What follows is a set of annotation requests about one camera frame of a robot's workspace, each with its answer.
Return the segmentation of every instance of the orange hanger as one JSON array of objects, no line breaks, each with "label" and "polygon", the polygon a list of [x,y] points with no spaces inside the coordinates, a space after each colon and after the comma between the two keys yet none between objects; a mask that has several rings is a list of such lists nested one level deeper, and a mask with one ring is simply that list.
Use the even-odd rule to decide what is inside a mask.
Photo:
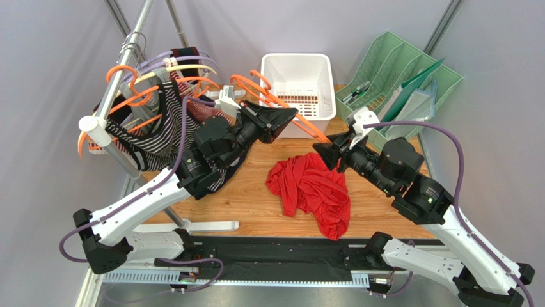
[{"label": "orange hanger", "polygon": [[[116,72],[118,70],[122,70],[122,69],[127,69],[130,72],[132,72],[132,80],[131,80],[131,82],[129,84],[129,88],[133,92],[134,96],[127,99],[127,100],[125,100],[125,101],[123,101],[123,102],[121,102],[117,106],[111,108],[109,114],[114,113],[115,111],[121,109],[122,107],[124,107],[126,105],[129,105],[129,106],[143,106],[144,104],[146,104],[151,99],[151,97],[152,97],[151,92],[156,91],[156,90],[159,89],[159,86],[155,85],[155,86],[152,86],[151,88],[149,88],[147,90],[144,90],[144,91],[138,93],[138,91],[136,91],[136,89],[134,88],[134,83],[136,82],[136,79],[137,79],[136,71],[132,67],[130,67],[128,65],[116,65],[116,66],[112,67],[108,71],[108,73],[106,74],[106,81],[109,82],[109,80],[111,78],[111,75],[114,72]],[[204,78],[204,77],[184,77],[184,78],[174,79],[174,81],[176,81],[176,83],[182,83],[182,82],[193,81],[193,80],[199,80],[199,83],[201,83],[202,81],[211,83],[211,84],[213,84],[215,87],[217,87],[219,89],[219,86],[214,81],[212,81],[212,80],[210,80],[208,78]],[[200,95],[203,95],[206,92],[206,90],[202,91],[200,93]],[[145,98],[142,101],[135,102],[136,99],[144,97],[144,96],[145,96]],[[134,132],[134,131],[144,127],[145,125],[147,125],[147,124],[149,124],[149,123],[151,123],[151,122],[153,122],[155,120],[158,120],[160,117],[161,117],[160,114],[157,115],[157,116],[154,116],[153,118],[147,120],[146,122],[141,123],[140,125],[131,128],[129,130],[129,132]],[[87,133],[84,133],[82,135],[82,137],[80,138],[79,142],[78,142],[79,157],[81,159],[83,159],[83,151],[82,151],[83,143],[86,140],[90,140],[90,138],[87,136]],[[99,146],[93,146],[93,147],[90,147],[89,149],[90,150],[100,149],[100,147]]]},{"label": "orange hanger", "polygon": [[[282,99],[278,98],[277,96],[273,95],[269,92],[269,90],[272,89],[272,86],[270,82],[263,77],[260,73],[258,73],[256,70],[251,70],[250,75],[254,76],[256,75],[259,79],[261,79],[265,83],[265,88],[259,86],[257,83],[253,82],[252,80],[243,77],[241,75],[232,75],[230,82],[236,82],[241,88],[245,89],[247,93],[251,94],[252,96],[256,97],[260,101],[262,101],[264,104],[266,104],[269,107],[274,107],[273,103],[278,104],[282,107],[289,108],[290,106],[285,103]],[[265,98],[262,98],[260,95],[257,95],[252,90],[250,90],[246,85],[242,82],[245,82],[246,84],[251,85],[254,89],[259,91]],[[317,139],[321,143],[328,143],[329,139],[326,137],[325,134],[320,131],[320,129],[316,128],[312,123],[310,123],[303,115],[297,113],[296,117],[301,121],[301,123],[305,124],[306,127],[303,127],[300,123],[293,121],[296,126],[298,126],[300,129],[308,133],[311,137]]]},{"label": "orange hanger", "polygon": [[[129,89],[132,91],[132,93],[135,96],[138,96],[139,93],[134,88],[134,83],[136,82],[136,78],[137,78],[136,70],[134,68],[128,66],[128,65],[116,65],[116,66],[110,68],[110,70],[108,70],[108,73],[106,74],[106,82],[107,83],[110,82],[110,79],[112,78],[113,73],[115,73],[115,72],[117,72],[119,70],[123,70],[123,69],[129,70],[130,72],[132,72],[132,80],[130,80]],[[151,95],[147,95],[146,98],[144,98],[141,102],[133,102],[133,103],[128,104],[128,105],[130,105],[131,107],[142,106],[142,105],[146,104],[148,101],[150,101],[151,98],[152,98]]]}]

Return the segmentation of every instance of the clothing rack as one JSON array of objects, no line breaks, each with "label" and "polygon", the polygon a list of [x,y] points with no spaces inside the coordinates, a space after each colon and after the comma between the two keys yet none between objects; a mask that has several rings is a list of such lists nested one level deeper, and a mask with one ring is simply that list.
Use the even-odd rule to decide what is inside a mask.
[{"label": "clothing rack", "polygon": [[[117,0],[104,0],[106,6],[108,7],[112,17],[117,23],[120,32],[125,35],[125,41],[122,45],[121,51],[119,53],[117,65],[128,65],[129,61],[133,55],[137,54],[137,62],[141,63],[145,60],[145,53],[140,48],[138,40],[140,36],[144,36],[142,30],[150,10],[153,6],[154,0],[144,0],[142,7],[136,17],[134,27],[130,30],[130,27],[127,23],[125,15],[123,14],[122,9],[120,8]],[[182,24],[178,17],[178,13],[172,0],[166,0],[168,10],[173,19],[174,25],[176,27],[177,34],[180,38],[183,47],[188,47],[187,38],[182,29]],[[80,121],[80,129],[88,133],[98,145],[100,145],[111,157],[113,157],[125,171],[129,174],[130,178],[139,186],[147,184],[147,180],[144,178],[142,173],[130,163],[128,158],[122,154],[121,150],[117,148],[114,143],[111,141],[111,137],[104,130],[106,126],[106,118],[109,115],[110,109],[112,108],[114,99],[119,90],[119,87],[122,83],[123,71],[118,70],[115,72],[108,82],[106,91],[102,96],[100,105],[97,109],[95,117],[85,116]],[[238,221],[228,221],[228,222],[207,222],[207,223],[192,223],[188,219],[182,219],[171,207],[167,207],[164,210],[164,213],[176,224],[178,228],[185,228],[188,231],[194,232],[223,232],[223,231],[234,231],[238,229]]]}]

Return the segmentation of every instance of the white clamp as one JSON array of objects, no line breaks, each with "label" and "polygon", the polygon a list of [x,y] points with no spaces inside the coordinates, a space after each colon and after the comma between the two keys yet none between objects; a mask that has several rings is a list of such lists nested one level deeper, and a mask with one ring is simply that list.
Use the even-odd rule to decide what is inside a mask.
[{"label": "white clamp", "polygon": [[241,108],[234,100],[235,87],[232,85],[224,85],[219,91],[219,98],[216,99],[216,109],[222,110],[225,114],[236,118],[239,109]]},{"label": "white clamp", "polygon": [[362,107],[360,109],[355,110],[348,116],[348,121],[356,121],[352,128],[354,129],[354,132],[356,132],[356,136],[352,139],[352,143],[350,143],[350,149],[354,148],[356,144],[358,144],[371,130],[374,128],[367,128],[364,129],[364,125],[369,125],[371,123],[380,123],[381,121],[377,117],[377,115],[373,112],[367,109],[367,107]]}]

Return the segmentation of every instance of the wooden tabletop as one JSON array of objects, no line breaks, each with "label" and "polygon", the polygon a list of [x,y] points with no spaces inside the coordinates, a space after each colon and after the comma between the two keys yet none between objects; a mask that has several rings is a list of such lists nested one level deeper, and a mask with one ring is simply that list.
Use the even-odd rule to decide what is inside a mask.
[{"label": "wooden tabletop", "polygon": [[[329,122],[326,134],[346,131],[346,124],[339,118]],[[282,214],[281,198],[271,193],[265,185],[269,170],[278,162],[296,155],[314,152],[313,139],[277,139],[266,145],[257,141],[249,151],[244,164],[220,191],[196,201],[189,198],[172,205],[183,218],[193,222],[231,221],[240,222],[235,232],[199,233],[199,235],[250,235],[278,237],[323,237],[312,214],[297,210],[295,217]],[[411,143],[420,151],[416,138]],[[425,166],[422,172],[427,174]],[[150,180],[157,172],[144,173]],[[393,198],[360,177],[351,169],[346,171],[346,186],[351,199],[349,237],[370,237],[379,231],[398,238],[432,238],[431,233],[414,225],[391,207]],[[147,223],[172,223],[160,212]]]}]

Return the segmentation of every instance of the metal frame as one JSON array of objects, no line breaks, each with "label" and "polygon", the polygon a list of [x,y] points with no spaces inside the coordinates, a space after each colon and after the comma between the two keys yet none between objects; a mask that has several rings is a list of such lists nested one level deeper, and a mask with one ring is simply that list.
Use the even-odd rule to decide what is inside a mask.
[{"label": "metal frame", "polygon": [[[114,21],[118,25],[120,32],[125,35],[125,41],[119,53],[117,65],[128,65],[129,61],[134,55],[136,55],[139,62],[142,62],[143,59],[145,59],[145,52],[140,48],[138,40],[140,36],[143,36],[142,30],[144,28],[144,24],[146,22],[146,19],[148,18],[154,0],[144,0],[140,12],[136,17],[136,22],[134,23],[134,27],[132,27],[132,30],[129,27],[127,19],[125,18],[125,15],[123,14],[123,11],[120,8],[117,0],[104,0],[104,2],[112,17],[114,18]],[[172,19],[174,21],[174,25],[176,26],[177,33],[180,37],[180,41],[185,47],[187,46],[187,39],[183,32],[180,19],[178,18],[178,13],[176,12],[174,4],[171,2],[171,0],[167,0],[167,5],[170,11],[170,15],[172,16]],[[112,78],[110,78],[106,91],[104,92],[102,100],[100,101],[99,108],[97,109],[97,117],[101,119],[106,119],[108,117],[116,94],[121,85],[122,78],[123,71],[121,70],[115,72],[112,75]],[[104,150],[119,164],[121,164],[123,169],[125,169],[125,171],[129,174],[130,178],[135,181],[137,185],[142,186],[147,183],[147,180],[140,173],[140,171],[136,167],[134,167],[132,163],[130,163],[126,156],[124,156],[124,154],[113,143],[105,146]],[[178,227],[184,228],[186,226],[186,222],[172,208],[168,207],[163,211],[172,221],[174,221],[174,223]]]},{"label": "metal frame", "polygon": [[[145,227],[156,227],[158,225],[141,225],[143,228]],[[279,242],[281,242],[283,239],[289,239],[289,238],[279,238]],[[418,244],[416,247],[421,250],[428,252],[432,255],[440,256],[440,257],[447,257],[447,258],[456,258],[456,256],[444,245],[427,245],[430,244],[428,242],[422,242],[423,244]],[[363,248],[365,247],[364,244],[349,244],[350,248]],[[122,273],[122,274],[131,274],[132,276],[112,276],[110,273],[107,274],[101,274],[97,275],[93,273],[93,271],[89,268],[87,270],[87,275],[85,277],[82,289],[79,293],[79,297],[77,300],[77,307],[94,307],[96,303],[98,302],[100,298],[100,289],[103,284],[105,283],[117,283],[117,282],[124,282],[124,283],[146,283],[146,284],[165,284],[164,280],[168,279],[168,276],[172,272],[176,272],[176,274],[179,274],[180,271],[189,271],[191,270],[190,267],[179,267],[179,268],[167,268],[167,267],[155,267],[153,266],[153,261],[137,261],[137,262],[131,262],[129,264],[125,264],[121,266],[119,269],[115,271],[115,273]],[[383,274],[388,274],[389,271],[351,271],[352,274],[352,282],[346,281],[346,282],[307,282],[307,283],[293,283],[293,282],[287,282],[287,281],[265,281],[265,280],[247,280],[247,281],[233,281],[233,280],[220,280],[214,283],[214,285],[228,285],[228,286],[268,286],[268,287],[326,287],[326,288],[367,288],[368,287],[368,279],[366,280],[366,277],[373,277],[373,276],[382,276]],[[396,274],[397,276],[407,276],[408,271],[398,271]],[[142,280],[146,277],[148,274],[163,276],[161,278],[157,278],[154,280]],[[196,283],[186,283],[191,285],[201,285],[208,280],[206,279],[199,279],[196,281]]]},{"label": "metal frame", "polygon": [[426,47],[424,47],[424,53],[431,56],[431,54],[435,51],[435,48],[437,47],[437,45],[439,45],[439,41],[443,38],[443,35],[445,35],[446,29],[449,27],[452,19],[458,12],[463,2],[464,0],[450,1],[448,6],[446,7],[445,12],[443,13],[443,16],[441,16],[439,23],[437,23],[437,26],[433,31],[432,36],[426,44]]}]

